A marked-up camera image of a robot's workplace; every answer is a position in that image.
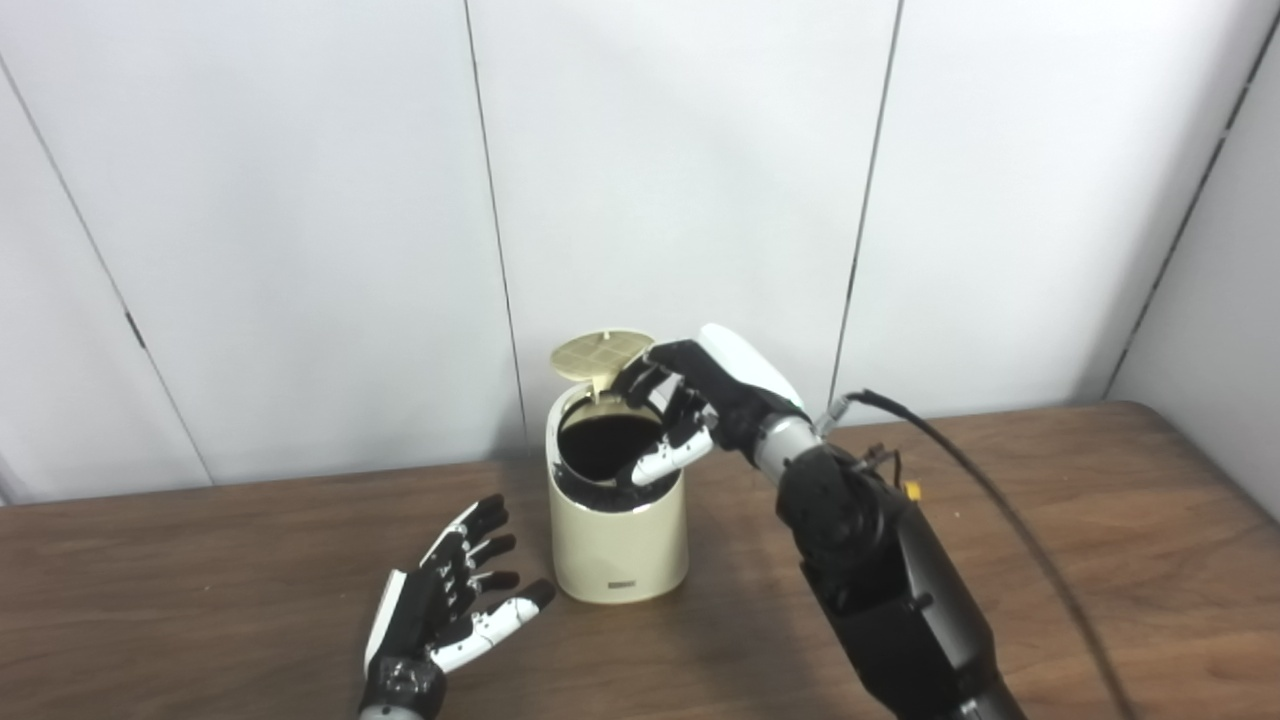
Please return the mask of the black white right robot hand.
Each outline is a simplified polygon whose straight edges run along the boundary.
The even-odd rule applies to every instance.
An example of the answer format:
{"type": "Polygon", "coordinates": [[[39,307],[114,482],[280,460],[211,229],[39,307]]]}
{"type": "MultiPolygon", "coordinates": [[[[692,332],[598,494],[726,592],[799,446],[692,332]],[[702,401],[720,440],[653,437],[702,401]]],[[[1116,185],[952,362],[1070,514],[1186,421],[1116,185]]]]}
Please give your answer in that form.
{"type": "Polygon", "coordinates": [[[705,324],[686,340],[649,345],[611,382],[611,395],[644,405],[659,384],[677,382],[660,414],[660,437],[614,474],[620,488],[648,487],[699,461],[713,448],[750,464],[773,454],[778,434],[800,448],[817,443],[814,423],[795,388],[736,332],[705,324]]]}

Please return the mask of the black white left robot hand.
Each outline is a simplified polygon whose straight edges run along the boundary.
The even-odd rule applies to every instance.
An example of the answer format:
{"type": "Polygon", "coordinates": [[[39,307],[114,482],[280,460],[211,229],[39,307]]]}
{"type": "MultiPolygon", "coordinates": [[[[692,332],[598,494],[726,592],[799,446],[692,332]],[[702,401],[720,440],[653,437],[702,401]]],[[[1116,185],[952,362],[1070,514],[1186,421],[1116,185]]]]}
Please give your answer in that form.
{"type": "Polygon", "coordinates": [[[435,719],[451,674],[492,652],[543,614],[556,584],[520,584],[516,571],[484,565],[517,539],[498,530],[506,498],[467,506],[435,538],[419,565],[389,571],[364,652],[360,719],[435,719]]]}

